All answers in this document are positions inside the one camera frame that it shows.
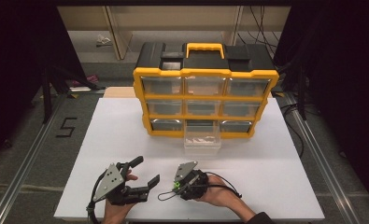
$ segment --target yellow handle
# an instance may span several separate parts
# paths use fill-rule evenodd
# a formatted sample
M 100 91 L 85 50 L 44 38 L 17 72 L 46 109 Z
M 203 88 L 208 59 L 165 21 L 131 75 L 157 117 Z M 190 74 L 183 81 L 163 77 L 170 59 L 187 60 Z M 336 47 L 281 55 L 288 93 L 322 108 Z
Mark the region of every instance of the yellow handle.
M 190 50 L 219 50 L 221 58 L 224 59 L 224 51 L 222 50 L 222 44 L 209 44 L 209 43 L 189 43 L 187 44 L 187 55 L 190 56 Z

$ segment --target person's arm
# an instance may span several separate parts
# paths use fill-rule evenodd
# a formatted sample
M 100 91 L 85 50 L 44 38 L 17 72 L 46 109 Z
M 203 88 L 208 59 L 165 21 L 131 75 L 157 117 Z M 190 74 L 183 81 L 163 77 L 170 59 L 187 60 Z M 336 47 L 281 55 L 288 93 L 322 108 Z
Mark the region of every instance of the person's arm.
M 128 180 L 138 179 L 137 176 L 130 175 L 130 173 L 131 171 L 129 170 L 128 175 L 126 176 Z M 126 204 L 123 206 L 112 205 L 106 199 L 105 217 L 103 218 L 102 224 L 121 224 L 133 206 L 135 206 L 135 203 Z
M 224 185 L 224 181 L 215 175 L 210 175 L 209 184 Z M 208 188 L 206 193 L 197 199 L 198 202 L 210 203 L 219 207 L 227 207 L 237 214 L 247 224 L 273 224 L 274 222 L 265 213 L 256 214 L 240 198 L 228 189 Z

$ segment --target metal rail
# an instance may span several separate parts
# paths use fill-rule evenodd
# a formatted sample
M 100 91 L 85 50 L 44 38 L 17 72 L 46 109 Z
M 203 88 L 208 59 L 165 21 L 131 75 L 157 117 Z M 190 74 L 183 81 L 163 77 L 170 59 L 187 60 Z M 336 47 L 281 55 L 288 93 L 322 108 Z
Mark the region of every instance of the metal rail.
M 288 93 L 287 96 L 288 104 L 292 105 L 296 103 L 294 97 L 290 93 Z M 304 136 L 309 146 L 309 149 L 316 161 L 316 164 L 318 165 L 320 172 L 323 175 L 324 181 L 326 182 L 327 187 L 329 188 L 336 202 L 336 205 L 341 212 L 343 219 L 348 224 L 360 224 L 361 222 L 352 203 L 350 202 L 349 197 L 339 184 L 338 179 L 336 178 L 330 164 L 327 162 L 326 157 L 324 156 L 318 144 L 318 141 L 310 130 L 306 120 L 302 120 L 298 111 L 293 111 L 293 115 L 295 120 L 297 121 L 302 135 Z
M 50 119 L 48 122 L 43 123 L 40 131 L 35 138 L 32 146 L 29 149 L 26 157 L 24 158 L 23 162 L 21 163 L 21 167 L 19 168 L 18 172 L 15 174 L 15 177 L 12 179 L 11 183 L 9 184 L 7 191 L 4 193 L 4 196 L 0 200 L 0 223 L 4 223 L 10 208 L 14 204 L 19 191 L 21 190 L 21 185 L 23 184 L 24 180 L 30 173 L 30 170 L 35 162 L 35 159 L 38 155 L 39 150 L 42 148 L 42 145 L 45 142 L 46 137 L 50 131 L 50 126 L 53 123 L 56 114 L 64 102 L 66 95 L 60 95 L 57 98 L 55 103 L 55 108 L 52 111 Z

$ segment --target gray carpet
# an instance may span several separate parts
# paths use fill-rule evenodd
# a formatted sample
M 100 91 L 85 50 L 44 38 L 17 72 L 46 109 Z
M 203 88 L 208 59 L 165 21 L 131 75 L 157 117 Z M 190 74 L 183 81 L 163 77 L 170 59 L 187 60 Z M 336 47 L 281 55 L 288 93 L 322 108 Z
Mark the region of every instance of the gray carpet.
M 84 63 L 83 68 L 86 75 L 99 76 L 97 83 L 99 86 L 132 86 L 133 84 L 134 63 Z M 78 98 L 65 99 L 51 126 L 48 138 L 24 182 L 25 186 L 7 216 L 6 223 L 69 223 L 54 218 L 53 213 L 100 97 L 103 95 L 82 93 Z M 281 106 L 286 104 L 284 98 L 277 98 L 277 100 Z M 43 119 L 43 105 L 39 95 L 35 97 L 33 103 L 35 107 L 28 109 L 16 133 L 11 136 L 13 147 L 0 150 L 0 197 L 16 174 L 39 131 Z M 321 116 L 315 115 L 318 112 L 317 108 L 314 105 L 307 105 L 306 110 L 307 122 L 334 173 L 352 201 L 362 223 L 369 223 L 369 196 L 362 183 L 348 161 L 338 154 L 339 145 L 334 141 L 334 136 L 327 124 Z M 66 123 L 75 127 L 75 130 L 71 137 L 58 138 L 56 135 L 69 133 L 68 130 L 60 129 L 64 118 L 77 118 Z M 292 114 L 287 116 L 287 120 L 299 132 Z M 300 152 L 299 138 L 292 130 L 290 133 Z M 326 216 L 325 220 L 312 223 L 345 223 L 306 143 L 301 161 Z M 39 189 L 39 187 L 52 187 L 52 189 Z

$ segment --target floor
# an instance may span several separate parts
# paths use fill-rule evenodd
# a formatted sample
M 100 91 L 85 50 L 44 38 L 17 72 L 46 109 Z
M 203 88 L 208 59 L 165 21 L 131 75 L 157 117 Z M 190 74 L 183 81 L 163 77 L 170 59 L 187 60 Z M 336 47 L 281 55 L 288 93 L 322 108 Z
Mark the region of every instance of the floor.
M 97 42 L 100 38 L 99 35 L 109 38 L 108 32 L 70 32 L 69 34 L 86 75 L 97 75 L 99 77 L 97 84 L 100 86 L 132 85 L 131 73 L 144 41 L 163 41 L 169 44 L 220 41 L 218 32 L 171 32 L 168 34 L 134 32 L 125 60 L 118 61 L 115 58 L 113 48 L 108 43 L 103 47 L 96 47 L 97 44 L 100 44 Z M 237 45 L 241 45 L 243 42 L 254 43 L 255 39 L 250 35 L 257 36 L 257 32 L 240 33 L 241 38 L 237 39 Z M 267 33 L 266 38 L 271 45 L 276 45 L 279 35 L 279 33 Z M 289 103 L 288 96 L 294 95 L 295 98 L 295 92 L 280 92 L 278 88 L 275 91 L 279 93 L 276 98 L 281 106 Z M 9 212 L 5 217 L 5 223 L 71 223 L 54 218 L 53 214 L 77 158 L 97 100 L 101 97 L 103 97 L 101 93 L 79 93 L 69 97 L 53 94 L 52 100 L 56 108 L 53 122 L 50 124 L 47 134 L 43 136 L 42 142 L 37 145 L 39 146 L 38 151 L 33 155 L 34 159 L 29 166 L 28 173 L 21 179 L 20 190 L 15 195 L 16 199 L 10 205 L 10 209 L 8 208 Z M 322 115 L 312 104 L 311 98 L 308 98 L 307 101 L 309 102 L 305 107 L 307 124 L 314 134 L 320 150 L 332 168 L 337 182 L 353 205 L 359 223 L 369 224 L 369 194 L 345 157 L 338 153 L 340 147 L 335 142 L 334 135 L 324 122 Z M 286 116 L 288 123 L 293 128 L 289 128 L 291 137 L 299 154 L 304 148 L 301 161 L 326 216 L 324 220 L 312 223 L 348 223 L 337 206 L 311 148 L 304 136 L 301 135 L 295 113 L 293 111 Z M 34 98 L 33 106 L 28 108 L 25 117 L 22 118 L 21 124 L 16 127 L 16 132 L 9 137 L 12 147 L 0 150 L 0 200 L 7 192 L 8 186 L 17 178 L 16 174 L 22 168 L 23 161 L 28 158 L 28 153 L 37 147 L 35 139 L 37 139 L 40 129 L 43 128 L 42 120 L 42 95 L 39 93 Z M 58 136 L 70 134 L 70 130 L 61 129 L 64 122 L 65 126 L 75 127 L 70 137 Z

